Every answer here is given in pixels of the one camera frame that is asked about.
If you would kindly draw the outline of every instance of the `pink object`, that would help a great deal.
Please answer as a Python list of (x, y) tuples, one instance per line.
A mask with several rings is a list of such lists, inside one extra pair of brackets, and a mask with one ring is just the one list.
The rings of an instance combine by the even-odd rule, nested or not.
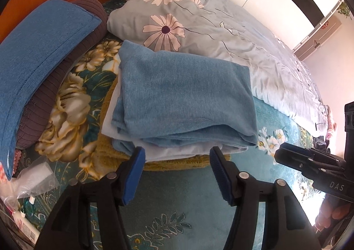
[(336, 155), (337, 123), (334, 122), (331, 108), (328, 105), (326, 106), (328, 111), (328, 129), (325, 140), (328, 140), (328, 148), (331, 150), (331, 154)]
[[(16, 149), (15, 150), (15, 159), (13, 161), (13, 173), (12, 174), (15, 174), (15, 172), (17, 170), (18, 162), (21, 159), (21, 155), (22, 155), (21, 150)], [(2, 166), (2, 164), (0, 163), (0, 183), (6, 182), (6, 181), (8, 181), (8, 178), (6, 177), (5, 170)]]

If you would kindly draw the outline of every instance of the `blue pillow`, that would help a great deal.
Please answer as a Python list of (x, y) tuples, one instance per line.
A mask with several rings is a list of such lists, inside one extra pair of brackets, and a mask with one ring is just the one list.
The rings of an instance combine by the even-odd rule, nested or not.
[(8, 179), (24, 106), (52, 70), (100, 23), (101, 19), (75, 4), (48, 0), (0, 44), (0, 162)]

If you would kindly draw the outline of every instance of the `bottle cap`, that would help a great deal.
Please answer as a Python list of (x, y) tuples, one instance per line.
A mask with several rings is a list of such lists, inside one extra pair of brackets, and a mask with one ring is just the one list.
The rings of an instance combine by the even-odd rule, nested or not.
[(34, 200), (36, 200), (36, 198), (33, 197), (33, 196), (30, 196), (28, 201), (33, 205), (34, 204)]

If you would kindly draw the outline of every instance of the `bolt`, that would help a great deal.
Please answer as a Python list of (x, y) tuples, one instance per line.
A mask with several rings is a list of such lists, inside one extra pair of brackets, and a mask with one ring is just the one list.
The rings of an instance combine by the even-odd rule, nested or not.
[(107, 178), (108, 179), (114, 179), (114, 178), (116, 178), (117, 177), (117, 174), (115, 173), (115, 172), (109, 172), (108, 174), (107, 174)]
[(69, 185), (70, 185), (70, 186), (74, 186), (74, 185), (76, 185), (77, 183), (78, 183), (78, 181), (77, 181), (75, 178), (69, 180)]
[(278, 183), (279, 186), (285, 186), (286, 185), (286, 182), (283, 179), (278, 179), (277, 183)]
[(242, 179), (247, 179), (250, 177), (250, 175), (247, 173), (247, 172), (240, 172), (239, 176), (242, 178)]

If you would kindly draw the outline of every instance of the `floral bedsheet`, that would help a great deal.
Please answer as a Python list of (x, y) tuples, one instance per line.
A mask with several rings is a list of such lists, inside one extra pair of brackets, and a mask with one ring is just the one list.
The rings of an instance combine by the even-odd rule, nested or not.
[[(104, 5), (107, 12), (121, 7), (127, 0), (111, 0)], [(117, 55), (122, 41), (108, 34), (93, 47), (66, 77), (57, 95), (50, 121), (39, 142), (25, 150), (17, 172), (27, 167), (39, 155), (51, 160), (51, 167), (60, 186), (37, 196), (34, 207), (21, 204), (27, 218), (39, 230), (71, 178), (82, 182), (95, 181), (104, 165), (92, 161), (100, 130), (100, 108), (119, 65)], [(256, 147), (234, 154), (231, 160), (238, 168), (260, 180), (274, 182), (285, 179), (310, 220), (318, 212), (321, 193), (311, 187), (311, 181), (295, 170), (276, 164), (273, 156), (283, 142), (311, 147), (313, 140), (307, 131), (292, 119), (261, 100), (254, 99), (257, 112), (259, 141)], [(319, 201), (309, 208), (309, 204)], [(121, 209), (132, 249), (222, 249), (234, 211), (222, 199), (210, 167), (204, 169), (143, 172), (135, 199)], [(264, 205), (260, 206), (264, 217)], [(97, 208), (91, 205), (92, 237), (95, 249), (102, 249), (97, 220)], [(256, 234), (254, 249), (260, 249), (262, 222)]]

